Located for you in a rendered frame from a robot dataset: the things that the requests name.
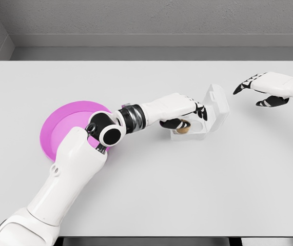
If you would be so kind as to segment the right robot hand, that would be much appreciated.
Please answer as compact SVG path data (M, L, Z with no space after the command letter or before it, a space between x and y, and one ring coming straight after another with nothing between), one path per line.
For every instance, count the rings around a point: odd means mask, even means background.
M233 95L244 89L252 89L270 95L270 97L257 102L256 106L278 107L287 104L289 99L293 98L293 77L275 72L256 74L239 84Z

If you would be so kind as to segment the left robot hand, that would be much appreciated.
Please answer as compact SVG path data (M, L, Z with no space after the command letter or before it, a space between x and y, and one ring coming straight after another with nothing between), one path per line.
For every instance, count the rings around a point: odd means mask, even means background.
M200 102L179 93L173 93L157 100L160 126L176 130L181 123L181 117L195 114L200 119L208 120L206 107Z

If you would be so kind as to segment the brown egg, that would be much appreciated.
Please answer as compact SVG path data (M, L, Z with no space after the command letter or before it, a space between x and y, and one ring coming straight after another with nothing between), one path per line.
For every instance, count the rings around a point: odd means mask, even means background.
M177 126L176 131L179 134L186 134L188 133L190 127L191 127L191 123L189 121L181 119L181 123Z

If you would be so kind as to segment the clear plastic egg box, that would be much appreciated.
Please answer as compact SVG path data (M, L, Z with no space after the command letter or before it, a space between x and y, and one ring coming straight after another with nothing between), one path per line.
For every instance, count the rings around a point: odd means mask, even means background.
M172 141L203 140L209 132L218 130L229 115L230 109L224 89L217 84L209 86L202 104L207 111L207 120L194 113L183 116L182 119L191 124L190 129L184 134L171 130Z

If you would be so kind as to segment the pink round plate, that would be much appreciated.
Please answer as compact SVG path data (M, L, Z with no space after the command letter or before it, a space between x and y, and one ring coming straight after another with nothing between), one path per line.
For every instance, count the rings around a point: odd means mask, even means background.
M40 145L52 161L60 143L73 127L85 128L90 116L97 111L110 112L105 106L93 101L75 101L56 109L44 122L40 132Z

